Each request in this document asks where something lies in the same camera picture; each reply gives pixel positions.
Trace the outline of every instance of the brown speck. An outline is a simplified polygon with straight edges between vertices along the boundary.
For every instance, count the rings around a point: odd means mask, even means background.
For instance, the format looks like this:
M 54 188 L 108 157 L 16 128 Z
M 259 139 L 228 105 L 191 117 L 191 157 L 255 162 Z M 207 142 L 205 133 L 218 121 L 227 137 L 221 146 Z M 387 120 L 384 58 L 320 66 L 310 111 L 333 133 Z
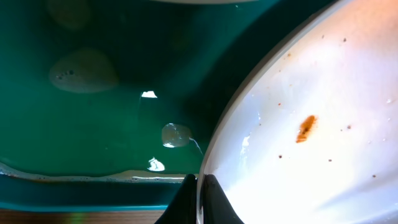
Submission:
M 296 143 L 304 142 L 307 140 L 316 120 L 317 119 L 314 115 L 306 118 L 306 120 L 300 126 L 300 132 L 297 135 Z

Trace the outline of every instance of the brown wooden surface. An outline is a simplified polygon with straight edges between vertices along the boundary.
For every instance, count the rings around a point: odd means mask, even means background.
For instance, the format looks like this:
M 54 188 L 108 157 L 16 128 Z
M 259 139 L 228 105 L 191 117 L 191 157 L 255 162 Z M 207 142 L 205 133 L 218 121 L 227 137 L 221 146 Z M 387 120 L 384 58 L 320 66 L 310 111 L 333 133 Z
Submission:
M 91 213 L 30 213 L 0 210 L 1 224 L 153 224 L 163 211 L 91 212 Z

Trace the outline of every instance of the green surface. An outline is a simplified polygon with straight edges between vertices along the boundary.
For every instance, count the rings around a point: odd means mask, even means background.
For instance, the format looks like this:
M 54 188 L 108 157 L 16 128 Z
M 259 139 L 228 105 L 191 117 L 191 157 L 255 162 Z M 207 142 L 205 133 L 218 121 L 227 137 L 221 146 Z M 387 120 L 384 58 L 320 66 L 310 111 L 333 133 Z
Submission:
M 250 70 L 330 1 L 277 2 L 95 0 L 91 22 L 71 32 L 52 20 L 45 1 L 1 1 L 0 162 L 35 174 L 102 176 L 148 171 L 155 157 L 165 166 L 160 173 L 198 173 L 196 145 L 164 147 L 163 126 L 189 127 L 205 152 Z M 82 47 L 111 59 L 116 88 L 76 94 L 51 84 L 55 62 Z M 141 98 L 149 90 L 158 98 Z

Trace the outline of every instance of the food speck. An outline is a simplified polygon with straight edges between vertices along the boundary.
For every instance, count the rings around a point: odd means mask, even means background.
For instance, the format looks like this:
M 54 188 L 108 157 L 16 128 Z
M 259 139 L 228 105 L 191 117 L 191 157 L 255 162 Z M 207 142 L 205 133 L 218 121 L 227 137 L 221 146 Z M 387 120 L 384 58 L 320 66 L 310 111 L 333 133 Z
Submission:
M 300 131 L 297 135 L 296 143 L 304 142 L 308 139 L 308 136 L 311 133 L 312 127 L 316 120 L 317 119 L 314 115 L 306 118 L 306 120 L 300 126 Z

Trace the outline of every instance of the brown stain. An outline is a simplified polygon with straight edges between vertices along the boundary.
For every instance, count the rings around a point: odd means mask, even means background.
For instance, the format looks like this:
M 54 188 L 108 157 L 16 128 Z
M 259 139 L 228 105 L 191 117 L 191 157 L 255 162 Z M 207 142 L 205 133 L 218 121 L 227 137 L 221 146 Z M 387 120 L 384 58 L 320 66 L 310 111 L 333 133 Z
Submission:
M 308 136 L 312 132 L 315 122 L 317 118 L 314 115 L 311 115 L 306 118 L 306 120 L 300 126 L 300 132 L 297 135 L 296 143 L 304 142 L 308 139 Z

